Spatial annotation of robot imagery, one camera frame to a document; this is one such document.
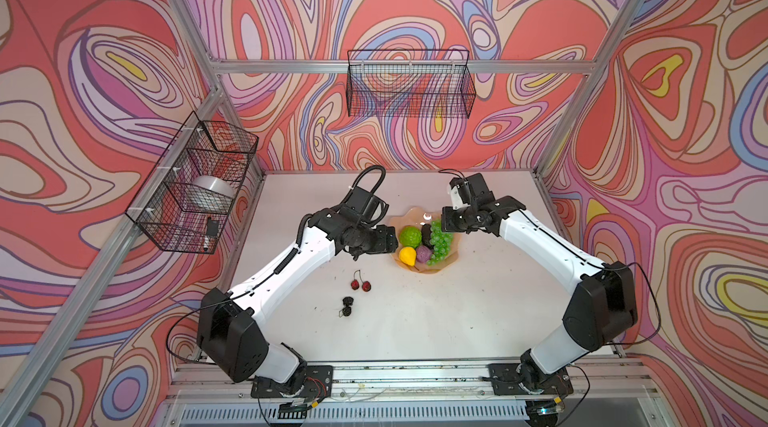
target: red wire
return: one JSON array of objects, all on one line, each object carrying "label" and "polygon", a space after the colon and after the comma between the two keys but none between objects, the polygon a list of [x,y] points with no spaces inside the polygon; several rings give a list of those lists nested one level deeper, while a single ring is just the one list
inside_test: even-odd
[{"label": "red wire", "polygon": [[315,383],[317,385],[317,394],[320,394],[320,387],[322,387],[322,396],[327,397],[328,396],[328,389],[326,389],[325,385],[318,379],[315,379],[314,377],[307,377],[309,380]]}]

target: psychedelic patterned wall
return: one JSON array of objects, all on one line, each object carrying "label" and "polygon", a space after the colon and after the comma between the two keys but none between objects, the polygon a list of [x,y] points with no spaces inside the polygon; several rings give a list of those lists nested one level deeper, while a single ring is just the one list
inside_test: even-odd
[{"label": "psychedelic patterned wall", "polygon": [[496,74],[466,118],[354,117],[346,75],[286,74],[273,90],[232,74],[227,91],[262,139],[265,170],[531,168],[581,75]]},{"label": "psychedelic patterned wall", "polygon": [[[351,48],[469,48],[591,59],[624,0],[188,0],[213,57],[336,59]],[[467,120],[350,119],[345,75],[235,74],[267,170],[531,168],[578,76],[480,74]]]},{"label": "psychedelic patterned wall", "polygon": [[[546,176],[572,238],[650,273],[681,425],[768,425],[768,0],[647,0]],[[639,328],[654,331],[648,288]]]},{"label": "psychedelic patterned wall", "polygon": [[[206,92],[165,0],[0,0],[0,388]],[[136,242],[25,425],[149,422],[246,187],[215,255]]]}]

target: ventilation grille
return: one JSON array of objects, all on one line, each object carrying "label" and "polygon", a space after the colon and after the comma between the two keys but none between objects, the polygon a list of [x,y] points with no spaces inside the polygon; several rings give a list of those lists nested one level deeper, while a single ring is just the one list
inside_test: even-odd
[{"label": "ventilation grille", "polygon": [[[277,405],[262,403],[264,416],[270,422],[301,424],[339,422],[449,422],[528,420],[523,400],[460,402],[354,402],[321,403],[304,419],[278,419]],[[242,425],[261,420],[259,406],[249,403],[188,405],[181,424]]]}]

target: wire mesh basket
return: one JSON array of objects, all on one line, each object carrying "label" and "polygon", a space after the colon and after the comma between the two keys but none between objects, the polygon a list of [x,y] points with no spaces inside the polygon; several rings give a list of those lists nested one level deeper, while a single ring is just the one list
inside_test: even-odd
[{"label": "wire mesh basket", "polygon": [[238,126],[197,119],[147,204],[137,216],[126,213],[161,250],[214,253],[258,141]]},{"label": "wire mesh basket", "polygon": [[469,118],[475,83],[469,50],[347,51],[350,116]]}]

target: metal bracket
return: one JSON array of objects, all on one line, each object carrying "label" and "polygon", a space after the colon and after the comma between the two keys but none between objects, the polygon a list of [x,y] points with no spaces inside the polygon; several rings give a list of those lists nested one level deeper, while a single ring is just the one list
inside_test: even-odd
[{"label": "metal bracket", "polygon": [[[494,395],[531,394],[518,383],[518,365],[520,364],[490,364],[488,366],[488,374],[491,377],[491,385],[493,385]],[[552,374],[549,379],[543,381],[542,388],[544,391],[538,395],[558,395],[565,397],[566,395],[574,393],[571,377],[568,375],[568,371],[565,367]]]},{"label": "metal bracket", "polygon": [[[315,397],[330,397],[333,385],[333,366],[332,365],[309,365],[305,372],[304,385],[301,390],[292,397],[287,397],[280,392],[279,386],[272,379],[257,377],[250,390],[250,396],[253,399],[287,399],[294,398],[314,399]],[[314,381],[320,381],[324,387],[322,392],[320,387]]]}]

